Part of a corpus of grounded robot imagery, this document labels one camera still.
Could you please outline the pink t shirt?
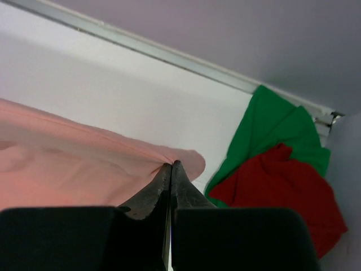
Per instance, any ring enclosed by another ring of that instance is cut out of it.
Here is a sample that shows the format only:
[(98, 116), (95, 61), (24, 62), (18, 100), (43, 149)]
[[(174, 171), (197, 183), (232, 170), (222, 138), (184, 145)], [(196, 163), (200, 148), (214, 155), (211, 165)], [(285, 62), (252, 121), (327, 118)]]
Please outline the pink t shirt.
[(205, 169), (194, 150), (170, 148), (1, 100), (1, 208), (119, 206), (164, 164), (190, 180)]

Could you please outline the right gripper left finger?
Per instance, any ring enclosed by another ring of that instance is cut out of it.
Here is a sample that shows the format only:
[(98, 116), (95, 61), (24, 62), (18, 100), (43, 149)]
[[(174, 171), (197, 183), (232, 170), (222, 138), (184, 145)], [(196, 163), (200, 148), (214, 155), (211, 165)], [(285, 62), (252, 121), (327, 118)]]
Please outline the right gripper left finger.
[(2, 270), (167, 270), (171, 165), (117, 207), (1, 212)]

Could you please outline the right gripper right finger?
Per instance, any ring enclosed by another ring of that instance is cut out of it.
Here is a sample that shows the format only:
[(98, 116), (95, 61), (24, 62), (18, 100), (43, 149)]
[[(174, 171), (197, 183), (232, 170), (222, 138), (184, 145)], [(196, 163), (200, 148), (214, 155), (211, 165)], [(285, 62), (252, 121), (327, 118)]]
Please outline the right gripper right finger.
[(218, 208), (191, 183), (180, 161), (171, 171), (174, 270), (319, 270), (305, 222), (286, 208)]

